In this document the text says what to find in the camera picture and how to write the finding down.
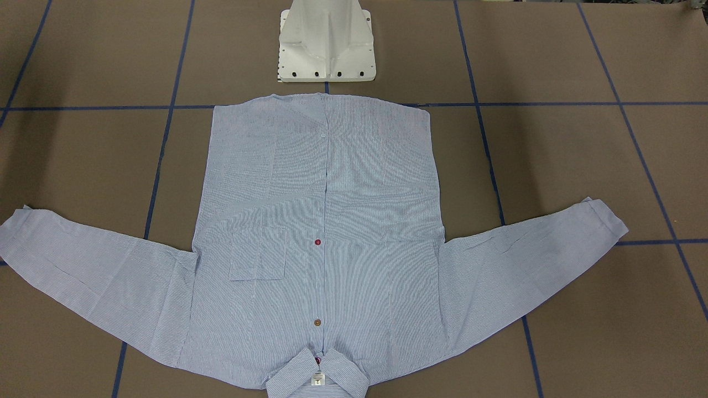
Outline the light blue striped shirt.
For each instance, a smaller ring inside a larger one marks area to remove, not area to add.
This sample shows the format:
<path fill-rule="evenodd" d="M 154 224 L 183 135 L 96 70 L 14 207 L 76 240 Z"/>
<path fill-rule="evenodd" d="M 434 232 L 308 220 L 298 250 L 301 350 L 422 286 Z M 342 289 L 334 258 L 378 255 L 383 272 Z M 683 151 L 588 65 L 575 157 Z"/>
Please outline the light blue striped shirt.
<path fill-rule="evenodd" d="M 627 234 L 603 201 L 445 239 L 425 110 L 213 111 L 192 250 L 23 207 L 2 258 L 151 359 L 270 397 L 364 397 L 524 317 Z"/>

